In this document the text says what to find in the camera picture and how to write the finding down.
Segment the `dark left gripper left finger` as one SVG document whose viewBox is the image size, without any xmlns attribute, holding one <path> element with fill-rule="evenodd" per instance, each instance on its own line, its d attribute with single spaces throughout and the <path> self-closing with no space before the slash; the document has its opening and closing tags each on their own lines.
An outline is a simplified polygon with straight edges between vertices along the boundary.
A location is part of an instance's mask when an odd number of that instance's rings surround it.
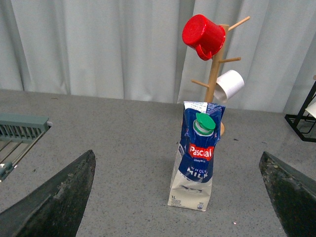
<svg viewBox="0 0 316 237">
<path fill-rule="evenodd" d="M 0 214 L 2 237 L 74 237 L 91 192 L 96 167 L 88 150 Z"/>
</svg>

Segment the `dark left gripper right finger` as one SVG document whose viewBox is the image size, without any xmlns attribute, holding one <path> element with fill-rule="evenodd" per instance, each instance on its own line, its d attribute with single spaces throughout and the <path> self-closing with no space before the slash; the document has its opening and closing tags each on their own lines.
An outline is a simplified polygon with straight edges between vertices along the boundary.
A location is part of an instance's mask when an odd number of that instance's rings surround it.
<svg viewBox="0 0 316 237">
<path fill-rule="evenodd" d="M 259 169 L 274 211 L 288 237 L 316 235 L 316 182 L 263 152 Z"/>
</svg>

